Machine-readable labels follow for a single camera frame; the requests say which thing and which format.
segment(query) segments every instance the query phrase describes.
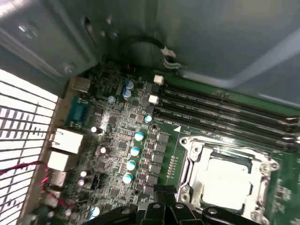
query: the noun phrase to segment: cpu socket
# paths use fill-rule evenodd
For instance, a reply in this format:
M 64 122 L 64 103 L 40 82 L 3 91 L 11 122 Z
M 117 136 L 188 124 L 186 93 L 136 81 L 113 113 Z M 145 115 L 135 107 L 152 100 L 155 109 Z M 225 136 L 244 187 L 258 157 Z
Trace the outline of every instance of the cpu socket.
M 196 209 L 218 206 L 257 223 L 264 217 L 270 175 L 279 163 L 268 153 L 205 136 L 179 139 L 186 149 L 177 201 Z

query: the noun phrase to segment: white vent grille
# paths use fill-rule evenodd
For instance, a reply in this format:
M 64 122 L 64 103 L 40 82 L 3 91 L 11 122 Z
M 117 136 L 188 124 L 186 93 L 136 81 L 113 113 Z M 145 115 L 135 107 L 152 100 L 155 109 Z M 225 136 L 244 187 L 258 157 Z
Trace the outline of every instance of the white vent grille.
M 58 97 L 0 70 L 0 169 L 39 159 Z M 0 176 L 0 224 L 14 225 L 35 165 Z

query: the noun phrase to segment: motherboard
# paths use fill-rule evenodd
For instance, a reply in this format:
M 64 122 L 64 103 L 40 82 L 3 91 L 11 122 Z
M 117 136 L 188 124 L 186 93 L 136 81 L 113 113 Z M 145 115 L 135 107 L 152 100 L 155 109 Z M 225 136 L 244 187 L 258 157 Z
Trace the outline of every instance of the motherboard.
M 50 179 L 72 207 L 45 197 L 47 223 L 151 202 L 163 184 L 199 211 L 217 205 L 264 225 L 300 224 L 300 111 L 114 62 L 85 76 L 90 87 L 64 129 L 88 144 Z

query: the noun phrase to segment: black cable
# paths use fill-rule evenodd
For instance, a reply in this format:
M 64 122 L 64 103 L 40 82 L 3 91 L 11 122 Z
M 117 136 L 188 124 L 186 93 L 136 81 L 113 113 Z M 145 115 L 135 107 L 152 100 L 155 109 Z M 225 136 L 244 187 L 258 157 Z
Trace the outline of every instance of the black cable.
M 124 49 L 125 46 L 129 46 L 138 42 L 146 42 L 146 43 L 151 43 L 156 45 L 160 50 L 165 48 L 165 45 L 158 41 L 157 39 L 153 37 L 147 37 L 147 36 L 133 36 L 133 37 L 128 37 L 122 41 L 119 42 L 117 51 L 119 56 L 123 56 L 122 50 Z

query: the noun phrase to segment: red wire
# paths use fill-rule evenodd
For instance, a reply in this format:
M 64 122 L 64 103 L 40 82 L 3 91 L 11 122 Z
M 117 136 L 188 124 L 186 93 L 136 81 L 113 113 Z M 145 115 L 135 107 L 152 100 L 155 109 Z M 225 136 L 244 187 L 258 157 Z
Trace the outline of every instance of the red wire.
M 50 194 L 53 198 L 57 199 L 58 202 L 59 202 L 59 204 L 61 204 L 62 206 L 68 206 L 68 207 L 75 207 L 76 206 L 76 204 L 68 204 L 68 203 L 66 203 L 62 198 L 58 198 L 53 193 L 51 193 L 50 191 L 46 190 L 45 183 L 49 179 L 48 178 L 49 177 L 48 176 L 48 174 L 49 174 L 49 168 L 42 161 L 34 161 L 34 162 L 31 162 L 31 163 L 21 163 L 21 164 L 18 164 L 18 165 L 14 165 L 14 166 L 12 166 L 10 168 L 6 168 L 6 169 L 3 169 L 3 170 L 0 170 L 0 176 L 2 176 L 3 174 L 7 173 L 8 171 L 22 169 L 22 168 L 27 167 L 29 165 L 44 165 L 45 166 L 46 177 L 41 181 L 41 183 L 43 184 L 42 187 L 41 187 L 41 191 L 45 191 L 48 194 Z

